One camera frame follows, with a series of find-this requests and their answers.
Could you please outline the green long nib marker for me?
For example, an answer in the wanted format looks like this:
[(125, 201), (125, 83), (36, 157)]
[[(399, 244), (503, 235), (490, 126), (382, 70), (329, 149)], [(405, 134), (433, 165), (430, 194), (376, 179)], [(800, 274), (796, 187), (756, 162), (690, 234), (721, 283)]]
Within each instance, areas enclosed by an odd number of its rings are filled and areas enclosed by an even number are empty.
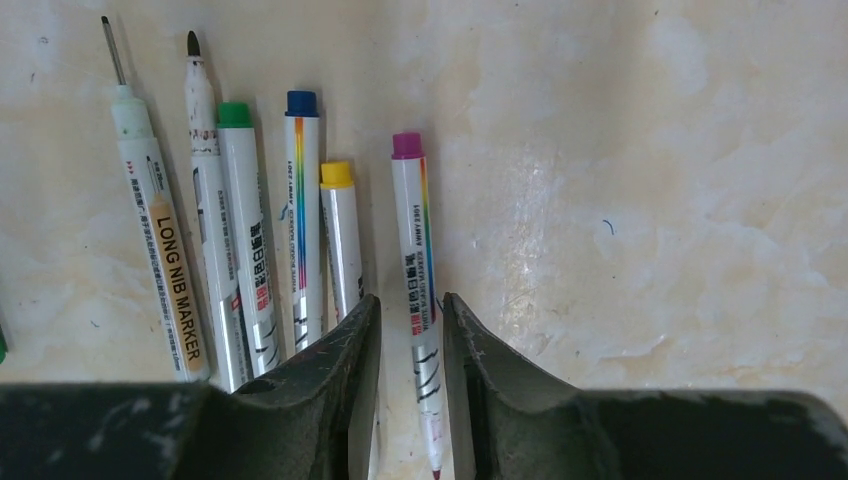
[(162, 152), (146, 103), (126, 80), (109, 19), (101, 18), (117, 77), (111, 105), (121, 164), (131, 189), (171, 364), (180, 382), (205, 381), (211, 369)]

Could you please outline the black cap brown marker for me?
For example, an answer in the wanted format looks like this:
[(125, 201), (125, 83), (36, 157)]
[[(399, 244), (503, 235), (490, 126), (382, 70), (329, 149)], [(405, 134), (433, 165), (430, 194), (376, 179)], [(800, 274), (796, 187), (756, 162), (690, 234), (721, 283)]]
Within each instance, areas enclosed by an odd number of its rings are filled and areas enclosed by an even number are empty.
[(195, 32), (187, 34), (185, 103), (217, 368), (229, 393), (250, 381), (244, 319), (229, 228), (215, 97)]

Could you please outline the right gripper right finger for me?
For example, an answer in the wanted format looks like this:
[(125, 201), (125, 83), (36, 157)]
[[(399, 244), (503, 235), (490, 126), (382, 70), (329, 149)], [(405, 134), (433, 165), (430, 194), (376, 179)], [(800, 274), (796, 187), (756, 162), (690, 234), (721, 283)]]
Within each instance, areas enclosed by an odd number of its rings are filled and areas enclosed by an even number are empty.
[(443, 300), (459, 479), (843, 479), (847, 428), (799, 391), (580, 389)]

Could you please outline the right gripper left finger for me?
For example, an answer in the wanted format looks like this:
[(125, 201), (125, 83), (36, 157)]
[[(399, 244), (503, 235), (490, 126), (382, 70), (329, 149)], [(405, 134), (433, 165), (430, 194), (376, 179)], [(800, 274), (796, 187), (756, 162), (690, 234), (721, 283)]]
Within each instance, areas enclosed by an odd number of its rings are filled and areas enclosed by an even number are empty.
[(234, 393), (205, 383), (7, 384), (5, 479), (364, 479), (381, 304)]

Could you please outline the blue end marker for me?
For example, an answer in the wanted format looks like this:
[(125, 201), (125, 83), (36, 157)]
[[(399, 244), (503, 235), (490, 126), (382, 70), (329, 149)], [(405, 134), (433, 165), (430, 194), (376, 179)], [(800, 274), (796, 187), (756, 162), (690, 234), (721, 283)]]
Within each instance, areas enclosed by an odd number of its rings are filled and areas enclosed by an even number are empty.
[(323, 334), (320, 245), (320, 114), (317, 95), (287, 93), (285, 145), (294, 347), (297, 353)]

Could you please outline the purple end green cap marker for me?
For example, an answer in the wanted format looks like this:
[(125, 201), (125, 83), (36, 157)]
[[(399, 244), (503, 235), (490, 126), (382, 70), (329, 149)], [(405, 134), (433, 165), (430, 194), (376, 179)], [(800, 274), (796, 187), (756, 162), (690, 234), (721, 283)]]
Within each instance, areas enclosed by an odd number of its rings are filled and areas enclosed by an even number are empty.
[(402, 255), (406, 305), (411, 325), (411, 353), (416, 403), (430, 470), (442, 473), (443, 388), (440, 310), (429, 216), (427, 158), (421, 135), (401, 132), (392, 137), (392, 178)]

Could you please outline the yellow end rainbow marker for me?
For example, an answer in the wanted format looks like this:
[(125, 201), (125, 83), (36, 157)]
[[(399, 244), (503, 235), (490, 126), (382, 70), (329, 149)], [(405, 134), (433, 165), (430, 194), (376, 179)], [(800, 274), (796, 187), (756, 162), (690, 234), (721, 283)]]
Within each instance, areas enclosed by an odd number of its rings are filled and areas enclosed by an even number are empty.
[(341, 323), (364, 296), (357, 196), (348, 161), (323, 163), (320, 175), (333, 299), (336, 320)]

